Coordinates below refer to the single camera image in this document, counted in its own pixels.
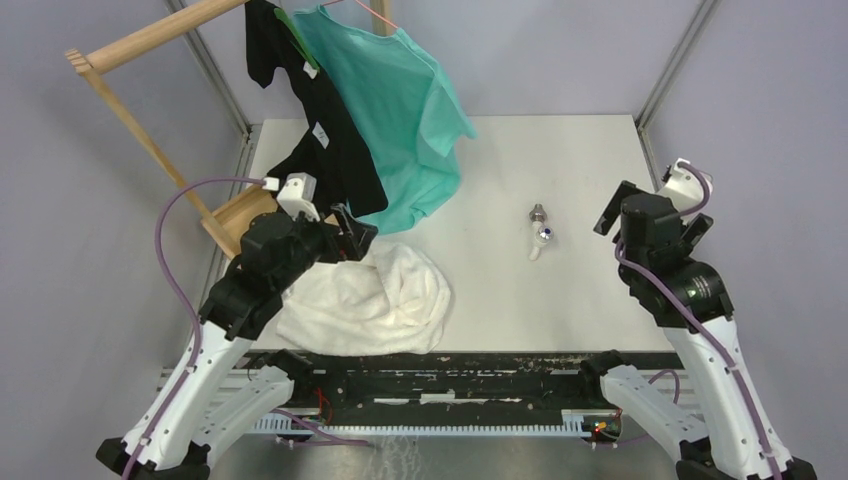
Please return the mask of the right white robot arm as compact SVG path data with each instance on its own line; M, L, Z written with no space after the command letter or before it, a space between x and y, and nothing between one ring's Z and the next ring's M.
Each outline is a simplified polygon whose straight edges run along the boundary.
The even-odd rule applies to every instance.
M594 227L614 222L619 277L674 348L698 398L687 414L611 350L583 364L580 400L629 414L668 454L680 479L813 479L811 463L779 438L752 385L718 272L691 252L712 226L707 197L677 207L666 196L622 182Z

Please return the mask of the white plastic water faucet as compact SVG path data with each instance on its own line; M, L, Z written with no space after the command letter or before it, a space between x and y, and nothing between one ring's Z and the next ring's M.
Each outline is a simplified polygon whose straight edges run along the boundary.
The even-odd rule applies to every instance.
M542 221L533 221L531 250L528 254L530 261L536 261L541 251L551 242L554 237L553 230Z

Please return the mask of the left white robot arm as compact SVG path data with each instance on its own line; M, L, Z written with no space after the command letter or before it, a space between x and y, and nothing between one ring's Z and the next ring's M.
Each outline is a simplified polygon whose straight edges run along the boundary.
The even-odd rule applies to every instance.
M282 311L284 291L317 263L362 260L377 233L341 204L319 220L284 210L255 217L240 239L240 254L196 315L176 370L130 431L101 443L97 460L124 479L206 479L261 417L285 403L307 404L314 379L271 362L223 404L209 407L237 361Z

